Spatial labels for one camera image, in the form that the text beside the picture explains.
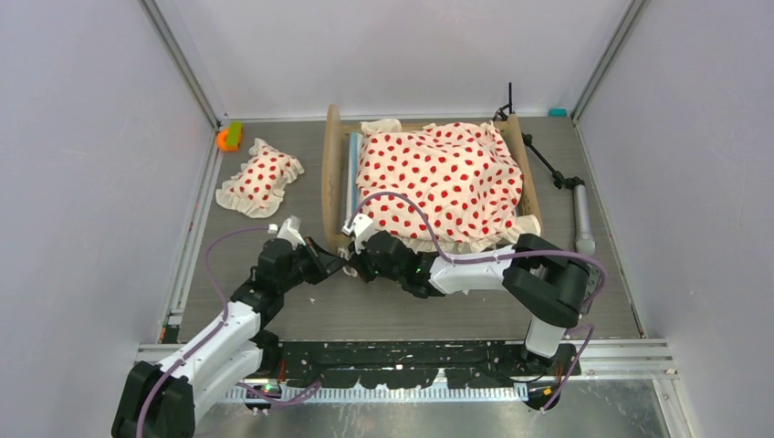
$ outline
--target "teal object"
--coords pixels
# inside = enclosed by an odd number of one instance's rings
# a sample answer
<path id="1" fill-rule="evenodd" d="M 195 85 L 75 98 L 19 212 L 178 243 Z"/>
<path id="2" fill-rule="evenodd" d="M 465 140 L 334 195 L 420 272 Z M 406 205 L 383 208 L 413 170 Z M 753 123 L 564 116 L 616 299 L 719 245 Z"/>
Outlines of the teal object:
<path id="1" fill-rule="evenodd" d="M 567 110 L 564 108 L 549 109 L 549 117 L 567 117 Z"/>

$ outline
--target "small pillow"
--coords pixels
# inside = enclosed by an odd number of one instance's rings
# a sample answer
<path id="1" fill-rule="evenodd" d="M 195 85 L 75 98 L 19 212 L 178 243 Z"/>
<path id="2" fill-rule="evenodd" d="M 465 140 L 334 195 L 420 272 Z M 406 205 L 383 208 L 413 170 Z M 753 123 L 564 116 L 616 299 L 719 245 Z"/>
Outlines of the small pillow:
<path id="1" fill-rule="evenodd" d="M 282 153 L 261 139 L 250 148 L 252 160 L 215 192 L 218 205 L 249 217 L 269 217 L 285 196 L 285 186 L 304 172 L 296 157 Z"/>

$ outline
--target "green block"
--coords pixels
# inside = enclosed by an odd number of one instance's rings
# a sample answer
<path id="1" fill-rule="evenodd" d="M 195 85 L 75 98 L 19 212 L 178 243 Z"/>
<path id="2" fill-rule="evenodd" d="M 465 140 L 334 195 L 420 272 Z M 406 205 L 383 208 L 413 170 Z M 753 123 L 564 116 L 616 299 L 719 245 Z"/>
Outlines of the green block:
<path id="1" fill-rule="evenodd" d="M 228 134 L 225 136 L 225 145 L 229 148 L 235 148 L 239 145 L 239 136 L 242 134 L 242 122 L 232 121 L 228 125 Z"/>

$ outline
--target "black wire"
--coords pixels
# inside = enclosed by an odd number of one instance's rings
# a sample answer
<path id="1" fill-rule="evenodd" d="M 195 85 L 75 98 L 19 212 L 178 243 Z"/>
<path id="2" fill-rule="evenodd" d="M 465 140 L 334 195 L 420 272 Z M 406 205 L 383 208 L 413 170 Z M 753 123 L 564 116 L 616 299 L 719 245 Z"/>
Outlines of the black wire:
<path id="1" fill-rule="evenodd" d="M 514 383 L 534 383 L 534 382 L 539 381 L 540 379 L 542 379 L 544 377 L 546 377 L 546 373 L 545 372 L 540 374 L 535 379 L 532 379 L 532 380 L 529 380 L 529 381 L 514 381 L 513 379 L 511 379 L 511 381 L 513 381 Z"/>

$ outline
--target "wooden bed frame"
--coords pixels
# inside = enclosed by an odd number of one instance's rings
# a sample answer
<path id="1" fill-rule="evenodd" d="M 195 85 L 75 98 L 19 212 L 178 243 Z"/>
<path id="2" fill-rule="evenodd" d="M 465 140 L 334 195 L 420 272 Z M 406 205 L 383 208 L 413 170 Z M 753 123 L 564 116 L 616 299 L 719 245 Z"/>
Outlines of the wooden bed frame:
<path id="1" fill-rule="evenodd" d="M 402 123 L 403 131 L 421 130 L 429 123 Z M 518 167 L 524 173 L 521 200 L 518 203 L 519 215 L 534 214 L 538 218 L 540 229 L 543 228 L 543 218 L 538 207 L 538 194 L 532 183 L 532 172 L 529 170 L 527 148 L 521 140 L 521 128 L 516 115 L 508 117 L 507 121 L 496 121 L 495 126 L 505 139 L 508 149 Z M 346 183 L 346 165 L 348 162 L 349 137 L 352 132 L 360 131 L 360 123 L 341 123 L 339 107 L 332 104 L 328 107 L 328 120 L 325 124 L 325 151 L 322 155 L 322 223 L 325 237 L 331 252 L 346 246 L 350 238 L 341 233 L 345 217 L 341 217 L 341 185 Z"/>

